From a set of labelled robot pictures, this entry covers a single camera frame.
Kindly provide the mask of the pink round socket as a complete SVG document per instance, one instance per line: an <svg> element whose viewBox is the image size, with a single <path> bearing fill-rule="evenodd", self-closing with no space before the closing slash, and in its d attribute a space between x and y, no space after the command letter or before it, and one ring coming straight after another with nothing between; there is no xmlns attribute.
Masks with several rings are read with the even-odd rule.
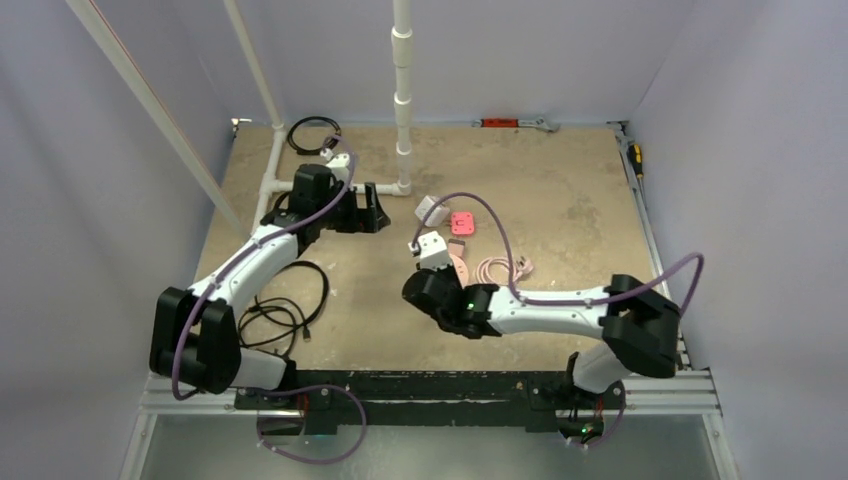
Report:
<svg viewBox="0 0 848 480"><path fill-rule="evenodd" d="M462 258L457 257L456 255L451 255L450 258L451 258L451 261L452 261L454 271L455 271L457 278L460 282L460 285L462 287L467 286L469 284L471 275L470 275L470 272L469 272L469 269L468 269L466 262Z"/></svg>

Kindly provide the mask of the pink triangular power strip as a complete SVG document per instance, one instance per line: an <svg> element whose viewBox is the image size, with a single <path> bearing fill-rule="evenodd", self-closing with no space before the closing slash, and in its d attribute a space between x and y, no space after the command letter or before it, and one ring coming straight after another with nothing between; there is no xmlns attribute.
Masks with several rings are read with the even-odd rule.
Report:
<svg viewBox="0 0 848 480"><path fill-rule="evenodd" d="M469 211L456 211L450 217L451 234L457 237L466 237L475 233L474 215Z"/></svg>

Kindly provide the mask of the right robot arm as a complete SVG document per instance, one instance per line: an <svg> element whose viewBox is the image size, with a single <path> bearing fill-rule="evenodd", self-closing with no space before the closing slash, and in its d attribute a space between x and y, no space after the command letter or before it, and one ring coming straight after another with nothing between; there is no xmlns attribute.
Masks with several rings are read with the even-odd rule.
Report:
<svg viewBox="0 0 848 480"><path fill-rule="evenodd" d="M564 399L576 407L631 374L665 379L677 371L681 309L630 275L579 291L512 292L495 284L463 286L446 269L420 269L402 297L441 330L469 339L548 333L597 340L561 381Z"/></svg>

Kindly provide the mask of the white tiger cube socket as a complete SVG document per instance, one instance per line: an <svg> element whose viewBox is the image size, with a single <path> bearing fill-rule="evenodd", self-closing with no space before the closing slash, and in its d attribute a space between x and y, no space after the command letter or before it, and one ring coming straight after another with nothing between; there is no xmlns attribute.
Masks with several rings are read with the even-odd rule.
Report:
<svg viewBox="0 0 848 480"><path fill-rule="evenodd" d="M426 195L414 210L415 216L428 228L437 228L450 217L450 208L438 201L439 197Z"/></svg>

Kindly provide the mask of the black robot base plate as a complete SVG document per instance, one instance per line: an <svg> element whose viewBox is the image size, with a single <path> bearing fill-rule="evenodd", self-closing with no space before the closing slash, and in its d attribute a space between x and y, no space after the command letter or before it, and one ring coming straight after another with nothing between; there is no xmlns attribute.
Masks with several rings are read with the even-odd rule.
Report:
<svg viewBox="0 0 848 480"><path fill-rule="evenodd" d="M624 386L584 393L565 371L300 370L272 397L239 388L238 410L302 413L309 435L332 435L342 425L519 427L530 433L580 435L601 409L619 410Z"/></svg>

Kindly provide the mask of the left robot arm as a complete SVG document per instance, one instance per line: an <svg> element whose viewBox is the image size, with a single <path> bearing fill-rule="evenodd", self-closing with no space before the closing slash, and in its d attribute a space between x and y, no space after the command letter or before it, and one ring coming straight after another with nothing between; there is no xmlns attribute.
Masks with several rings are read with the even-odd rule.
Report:
<svg viewBox="0 0 848 480"><path fill-rule="evenodd" d="M356 186L352 172L350 167L300 165L291 191L224 264L190 287L169 287L160 294L149 367L170 379L177 400L246 388L259 389L275 409L295 402L298 382L286 374L288 360L243 346L236 320L323 231L377 233L390 225L376 184Z"/></svg>

